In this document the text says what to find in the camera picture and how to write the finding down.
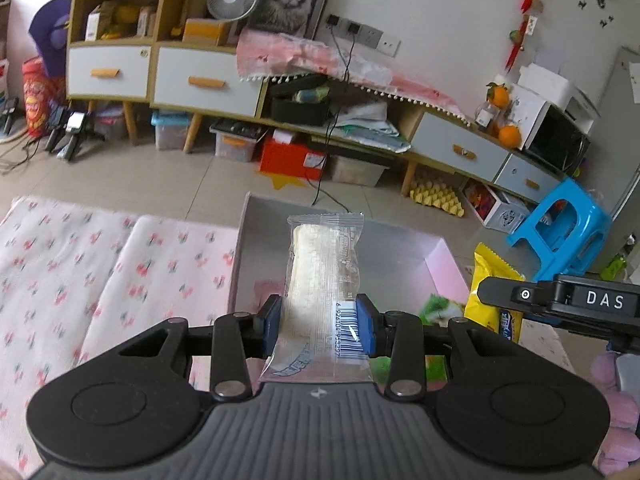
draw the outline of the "purple hat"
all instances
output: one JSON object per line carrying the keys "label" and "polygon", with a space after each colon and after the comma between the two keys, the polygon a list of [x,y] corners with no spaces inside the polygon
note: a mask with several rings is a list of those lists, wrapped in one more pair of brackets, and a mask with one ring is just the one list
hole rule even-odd
{"label": "purple hat", "polygon": [[48,77],[62,77],[66,72],[66,22],[71,0],[51,0],[36,12],[29,34],[36,43]]}

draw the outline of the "gray door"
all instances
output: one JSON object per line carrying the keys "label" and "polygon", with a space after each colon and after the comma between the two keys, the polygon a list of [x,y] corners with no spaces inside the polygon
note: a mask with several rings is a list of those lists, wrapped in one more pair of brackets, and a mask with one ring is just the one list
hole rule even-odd
{"label": "gray door", "polygon": [[624,245],[640,234],[640,104],[634,103],[629,64],[640,54],[622,48],[600,103],[602,118],[591,137],[587,164],[579,182],[594,189],[614,223],[593,270],[600,270]]}

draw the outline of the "barcode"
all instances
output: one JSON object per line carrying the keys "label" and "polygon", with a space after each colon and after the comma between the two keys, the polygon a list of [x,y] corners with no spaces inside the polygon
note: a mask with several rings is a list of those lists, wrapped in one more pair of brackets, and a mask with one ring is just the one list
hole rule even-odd
{"label": "barcode", "polygon": [[358,336],[355,301],[335,304],[335,354],[341,359],[366,359]]}

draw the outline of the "blue lid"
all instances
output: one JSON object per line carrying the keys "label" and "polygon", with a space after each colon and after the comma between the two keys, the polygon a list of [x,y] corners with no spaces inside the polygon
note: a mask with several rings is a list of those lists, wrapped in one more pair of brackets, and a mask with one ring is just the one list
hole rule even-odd
{"label": "blue lid", "polygon": [[190,123],[191,116],[187,113],[154,110],[151,116],[152,126],[189,126]]}

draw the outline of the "red box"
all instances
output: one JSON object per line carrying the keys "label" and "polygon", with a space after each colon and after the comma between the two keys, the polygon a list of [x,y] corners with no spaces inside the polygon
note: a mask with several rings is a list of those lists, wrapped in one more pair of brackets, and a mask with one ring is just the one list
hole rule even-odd
{"label": "red box", "polygon": [[302,144],[281,144],[268,139],[262,149],[260,171],[309,180],[318,180],[322,171],[324,153],[314,152]]}

